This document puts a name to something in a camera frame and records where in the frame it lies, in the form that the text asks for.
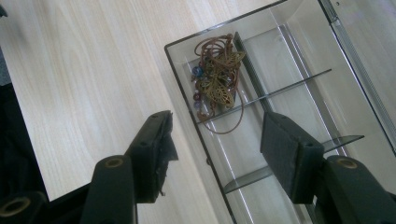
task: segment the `jewelry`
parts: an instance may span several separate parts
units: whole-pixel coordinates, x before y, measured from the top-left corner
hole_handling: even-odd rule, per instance
[[[241,122],[244,114],[242,96],[238,90],[239,67],[245,52],[233,52],[233,35],[221,35],[201,41],[194,49],[194,53],[200,56],[198,66],[191,69],[191,81],[195,82],[196,92],[193,95],[194,107],[198,110],[197,117],[205,122],[215,116],[217,105],[225,108],[233,108],[233,95],[238,94],[241,100],[241,117],[237,124],[227,132],[215,132],[205,123],[205,127],[212,133],[225,134],[232,132]],[[202,112],[202,101],[204,97],[210,102],[210,112]]]

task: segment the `wooden table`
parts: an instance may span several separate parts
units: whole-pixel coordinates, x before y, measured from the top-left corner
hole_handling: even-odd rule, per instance
[[[230,223],[163,47],[271,2],[0,0],[0,45],[49,198],[87,184],[170,109],[179,161],[140,223]]]

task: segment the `bead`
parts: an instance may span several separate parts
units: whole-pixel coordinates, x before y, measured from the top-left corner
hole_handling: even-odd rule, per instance
[[[201,108],[201,101],[195,101],[194,102],[194,108],[195,109],[200,109]]]
[[[194,101],[200,101],[201,100],[201,93],[197,92],[195,93],[192,98],[194,99]]]
[[[204,73],[204,69],[199,66],[195,66],[192,68],[191,72],[196,76],[196,77],[201,77],[202,74]]]

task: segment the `wood grain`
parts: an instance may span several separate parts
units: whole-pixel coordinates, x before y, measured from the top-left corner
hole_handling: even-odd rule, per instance
[[[88,183],[170,109],[180,161],[140,223],[230,223],[163,46],[271,2],[0,0],[0,45],[49,197]]]

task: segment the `transparent compartment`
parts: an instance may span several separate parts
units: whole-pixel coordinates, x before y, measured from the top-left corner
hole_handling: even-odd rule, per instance
[[[243,102],[236,97],[234,108],[220,111],[207,125],[220,132],[230,130],[239,120],[241,104],[245,111],[233,132],[215,134],[196,117],[191,66],[198,62],[193,50],[200,41],[227,34],[233,34],[234,46],[247,53],[238,86]],[[302,126],[328,149],[325,157],[339,154],[362,161],[386,190],[396,192],[396,160],[389,138],[318,1],[280,1],[165,50],[238,223],[310,221],[295,211],[260,153],[265,110]]]

